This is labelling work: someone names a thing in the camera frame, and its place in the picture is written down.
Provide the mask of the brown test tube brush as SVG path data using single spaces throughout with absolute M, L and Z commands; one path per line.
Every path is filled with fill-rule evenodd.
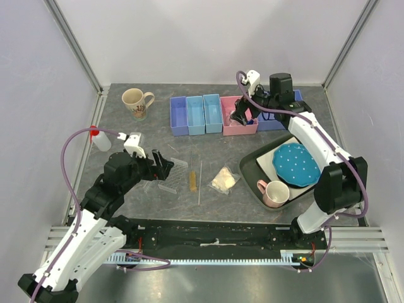
M 193 152 L 192 151 L 191 151 L 191 159 L 190 159 L 189 190 L 194 193 L 197 191 L 196 172 L 193 169 Z

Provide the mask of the bag of white gloves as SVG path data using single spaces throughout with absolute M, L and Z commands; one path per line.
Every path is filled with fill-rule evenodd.
M 220 169 L 208 186 L 219 193 L 229 194 L 240 178 L 239 174 L 234 174 L 230 168 L 225 165 Z

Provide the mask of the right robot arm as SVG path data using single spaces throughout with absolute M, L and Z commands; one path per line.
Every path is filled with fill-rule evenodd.
M 296 229 L 289 232 L 291 245 L 306 247 L 312 241 L 312 233 L 340 215 L 348 216 L 347 210 L 358 203 L 364 204 L 359 214 L 364 217 L 369 207 L 365 187 L 367 162 L 340 148 L 318 123 L 311 108 L 303 100 L 295 99 L 291 75 L 271 75 L 269 90 L 264 89 L 259 73 L 254 70 L 238 71 L 236 81 L 242 97 L 235 102 L 231 119 L 246 125 L 247 110 L 252 118 L 262 112 L 273 114 L 302 143 L 321 173 L 315 183 L 313 204 L 295 219 Z

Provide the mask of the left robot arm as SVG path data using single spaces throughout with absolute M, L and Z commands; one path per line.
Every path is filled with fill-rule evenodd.
M 122 151 L 109 157 L 50 258 L 35 273 L 20 278 L 18 285 L 31 302 L 76 302 L 84 284 L 111 254 L 138 243 L 135 229 L 108 223 L 137 183 L 164 181 L 169 176 L 173 161 L 158 150 L 152 154 L 149 159 Z

